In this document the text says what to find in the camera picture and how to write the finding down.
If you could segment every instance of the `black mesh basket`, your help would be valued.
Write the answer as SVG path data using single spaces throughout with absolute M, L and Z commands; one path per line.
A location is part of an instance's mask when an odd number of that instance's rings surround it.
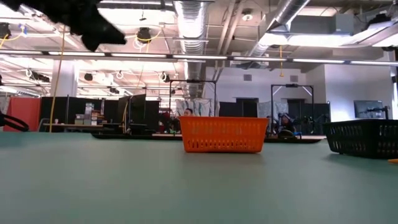
M 361 119 L 326 123 L 330 150 L 375 159 L 398 159 L 398 120 Z

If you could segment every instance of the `ceiling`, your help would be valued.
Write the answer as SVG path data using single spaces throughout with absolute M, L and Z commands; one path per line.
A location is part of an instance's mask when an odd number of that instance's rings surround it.
M 225 15 L 230 4 L 230 0 L 216 0 L 208 8 L 208 21 L 206 30 L 206 49 L 205 54 L 215 54 L 221 33 L 224 26 Z M 246 0 L 243 2 L 244 9 L 252 9 L 253 19 L 250 21 L 238 20 L 234 31 L 233 40 L 228 46 L 227 54 L 231 52 L 247 52 L 251 50 L 258 37 L 258 26 L 264 14 L 276 9 L 278 0 Z M 390 4 L 390 1 L 340 1 L 340 0 L 313 0 L 305 7 L 300 15 L 306 16 L 333 16 L 339 13 L 353 13 L 359 10 L 369 11 Z M 18 36 L 21 28 L 19 24 L 25 24 L 27 35 L 5 42 L 2 49 L 16 50 L 60 50 L 62 46 L 63 26 L 53 24 L 45 17 L 35 17 L 22 15 L 0 6 L 0 20 L 8 19 L 12 22 L 10 30 L 12 37 Z M 178 54 L 181 52 L 180 41 L 178 38 L 177 18 L 170 11 L 143 11 L 133 9 L 100 9 L 100 13 L 107 18 L 110 23 L 126 34 L 126 45 L 102 45 L 99 52 L 149 52 Z M 150 28 L 150 33 L 156 37 L 149 45 L 139 46 L 136 42 L 135 34 L 140 27 Z M 86 51 L 79 37 L 65 34 L 65 50 Z M 297 47 L 285 45 L 282 48 L 283 57 L 327 57 L 336 49 L 322 47 Z M 350 55 L 351 49 L 338 49 L 340 55 Z M 280 49 L 269 48 L 266 52 L 270 56 L 279 57 Z M 351 53 L 352 57 L 362 57 L 363 51 Z M 124 86 L 160 86 L 168 87 L 168 83 L 160 80 L 159 74 L 165 72 L 174 79 L 184 79 L 183 62 L 132 62 L 132 61 L 104 61 L 104 60 L 79 60 L 80 83 L 82 85 L 109 85 L 104 77 L 113 75 L 113 83 Z M 278 67 L 279 64 L 270 63 L 270 68 Z M 287 68 L 301 68 L 301 64 L 286 64 Z M 40 81 L 30 80 L 26 70 L 30 69 L 51 78 L 53 70 L 52 59 L 39 58 L 0 58 L 0 74 L 3 83 L 41 83 Z M 92 82 L 84 79 L 85 73 L 97 74 Z M 184 83 L 174 83 L 174 86 L 182 87 Z M 28 89 L 38 92 L 41 95 L 48 95 L 49 87 L 29 87 Z M 109 95 L 106 88 L 79 89 L 80 95 L 104 96 Z M 177 91 L 175 96 L 182 97 L 184 91 Z M 163 96 L 167 95 L 168 90 L 156 90 L 148 92 L 148 95 Z

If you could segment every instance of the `white wall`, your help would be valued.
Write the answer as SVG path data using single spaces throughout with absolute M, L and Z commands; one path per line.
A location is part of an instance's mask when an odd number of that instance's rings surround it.
M 213 78 L 214 68 L 207 67 L 207 79 Z M 243 81 L 244 74 L 251 74 L 252 81 Z M 298 69 L 283 70 L 284 77 L 280 77 L 280 70 L 269 71 L 267 69 L 243 70 L 240 68 L 224 68 L 217 82 L 217 99 L 220 102 L 235 102 L 236 98 L 258 98 L 260 102 L 271 100 L 271 84 L 288 84 L 291 75 L 298 75 L 298 84 L 306 84 L 305 74 Z M 213 90 L 205 88 L 205 98 L 214 98 Z M 310 99 L 308 93 L 302 88 L 282 88 L 274 99 Z
M 384 106 L 392 106 L 389 67 L 325 65 L 325 81 L 331 121 L 355 119 L 354 100 L 381 100 Z
M 313 85 L 314 103 L 326 103 L 325 66 L 319 65 L 306 74 L 308 85 Z

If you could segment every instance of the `silver duct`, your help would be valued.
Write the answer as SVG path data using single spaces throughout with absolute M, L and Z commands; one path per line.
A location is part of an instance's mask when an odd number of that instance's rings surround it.
M 113 1 L 104 0 L 97 4 L 98 9 L 141 9 L 174 12 L 173 2 L 170 0 L 139 0 L 139 1 Z
M 181 41 L 184 54 L 201 55 L 205 50 L 205 43 L 195 41 L 205 37 L 206 15 L 208 2 L 176 1 L 175 11 L 178 14 L 178 29 L 180 37 L 191 40 Z M 184 62 L 186 79 L 201 79 L 201 63 Z M 198 85 L 188 85 L 190 97 L 198 97 Z
M 276 29 L 283 27 L 285 31 L 289 31 L 289 24 L 297 16 L 297 14 L 310 2 L 310 0 L 281 0 L 275 12 L 272 13 L 273 17 L 266 20 L 266 30 Z M 251 57 L 261 57 L 264 55 L 269 45 L 267 44 L 266 33 L 260 38 L 259 42 L 247 54 Z

